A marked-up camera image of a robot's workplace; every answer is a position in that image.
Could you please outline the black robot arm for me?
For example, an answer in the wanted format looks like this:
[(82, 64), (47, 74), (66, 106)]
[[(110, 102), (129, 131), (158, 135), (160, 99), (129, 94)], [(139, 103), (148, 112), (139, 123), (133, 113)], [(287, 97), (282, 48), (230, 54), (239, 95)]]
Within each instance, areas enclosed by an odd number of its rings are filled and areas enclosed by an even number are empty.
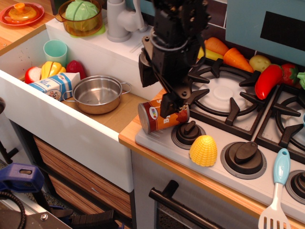
[(155, 0), (154, 26), (143, 37), (139, 71), (143, 87), (160, 82), (166, 93), (161, 101), (161, 117), (182, 110), (207, 92), (193, 92), (193, 82), (205, 80), (194, 73), (204, 63), (197, 59), (204, 47), (202, 31), (211, 16), (205, 0)]

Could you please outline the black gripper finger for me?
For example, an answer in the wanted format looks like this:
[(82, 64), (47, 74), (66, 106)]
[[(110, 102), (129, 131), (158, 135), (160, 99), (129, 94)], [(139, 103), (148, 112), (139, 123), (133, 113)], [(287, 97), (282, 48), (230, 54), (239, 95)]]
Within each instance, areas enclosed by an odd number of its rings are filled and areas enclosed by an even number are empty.
[(147, 58), (145, 53), (141, 53), (139, 56), (139, 72), (142, 87), (148, 87), (158, 82), (158, 79), (154, 74), (151, 61)]
[(185, 104), (183, 99), (181, 99), (175, 93), (165, 93), (162, 96), (160, 115), (161, 117), (166, 118), (169, 115), (179, 113), (187, 108), (187, 104)]

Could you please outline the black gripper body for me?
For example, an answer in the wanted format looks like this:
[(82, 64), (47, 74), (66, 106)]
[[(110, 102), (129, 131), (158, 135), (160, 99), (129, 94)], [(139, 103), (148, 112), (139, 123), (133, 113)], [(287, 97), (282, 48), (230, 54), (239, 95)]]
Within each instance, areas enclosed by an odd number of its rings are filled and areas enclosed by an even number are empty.
[(141, 53), (145, 53), (151, 61), (158, 82), (166, 92), (175, 93), (180, 98), (190, 98), (192, 81), (189, 71), (196, 66), (199, 48), (203, 44), (202, 38), (199, 35), (194, 36), (173, 48), (157, 42), (157, 38), (153, 36), (144, 36)]

